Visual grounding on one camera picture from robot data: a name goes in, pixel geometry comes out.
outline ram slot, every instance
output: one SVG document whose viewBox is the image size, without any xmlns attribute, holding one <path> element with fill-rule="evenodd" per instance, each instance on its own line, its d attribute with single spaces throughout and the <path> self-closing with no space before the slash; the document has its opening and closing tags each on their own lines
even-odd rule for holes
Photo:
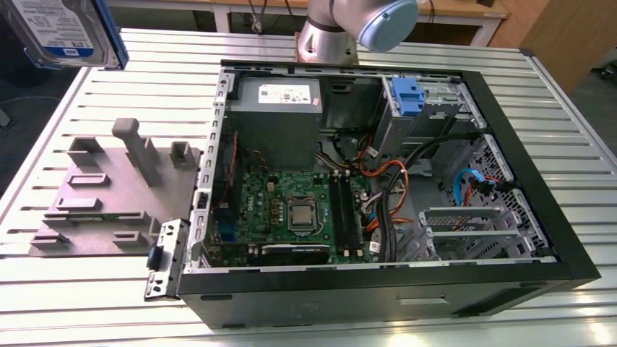
<svg viewBox="0 0 617 347">
<path fill-rule="evenodd" d="M 355 227 L 354 195 L 350 191 L 349 177 L 339 180 L 339 204 L 343 214 L 346 249 L 357 251 L 361 249 L 359 236 Z"/>
<path fill-rule="evenodd" d="M 339 190 L 338 190 L 338 177 L 331 176 L 329 179 L 329 209 L 333 220 L 334 228 L 334 244 L 335 253 L 342 254 L 346 248 L 345 245 L 345 230 L 343 230 L 343 212 L 339 208 Z"/>
</svg>

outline green circuit board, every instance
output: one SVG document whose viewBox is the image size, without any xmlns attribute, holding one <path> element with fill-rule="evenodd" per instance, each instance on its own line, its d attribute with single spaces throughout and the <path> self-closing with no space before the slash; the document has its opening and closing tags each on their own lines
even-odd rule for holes
<svg viewBox="0 0 617 347">
<path fill-rule="evenodd" d="M 237 244 L 306 243 L 330 247 L 329 262 L 370 262 L 367 242 L 362 241 L 359 218 L 355 225 L 362 242 L 359 254 L 337 254 L 329 201 L 329 180 L 326 173 L 245 173 L 239 219 L 235 225 Z M 354 198 L 366 191 L 362 177 L 350 177 Z M 315 230 L 297 235 L 289 229 L 289 205 L 297 201 L 314 204 Z M 245 266 L 245 249 L 230 248 L 222 254 L 225 266 Z"/>
</svg>

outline metal bracket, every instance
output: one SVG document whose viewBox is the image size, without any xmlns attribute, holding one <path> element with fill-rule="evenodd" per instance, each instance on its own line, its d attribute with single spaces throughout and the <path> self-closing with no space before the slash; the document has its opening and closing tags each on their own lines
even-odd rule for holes
<svg viewBox="0 0 617 347">
<path fill-rule="evenodd" d="M 151 272 L 145 286 L 145 301 L 179 300 L 175 293 L 187 232 L 189 223 L 182 219 L 161 225 L 158 241 L 147 254 L 147 269 Z"/>
</svg>

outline hard drive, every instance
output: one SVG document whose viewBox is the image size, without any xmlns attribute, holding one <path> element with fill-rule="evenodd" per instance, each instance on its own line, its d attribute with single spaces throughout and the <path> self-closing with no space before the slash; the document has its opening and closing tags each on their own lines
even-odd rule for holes
<svg viewBox="0 0 617 347">
<path fill-rule="evenodd" d="M 126 66 L 126 49 L 103 0 L 1 0 L 0 12 L 37 67 Z"/>
</svg>

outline motherboard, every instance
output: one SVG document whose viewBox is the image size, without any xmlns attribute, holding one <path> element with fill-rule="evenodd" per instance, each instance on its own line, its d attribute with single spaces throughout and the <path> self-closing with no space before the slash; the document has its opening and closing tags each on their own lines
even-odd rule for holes
<svg viewBox="0 0 617 347">
<path fill-rule="evenodd" d="M 237 223 L 218 223 L 222 266 L 371 262 L 361 214 L 366 182 L 330 173 L 245 173 Z"/>
</svg>

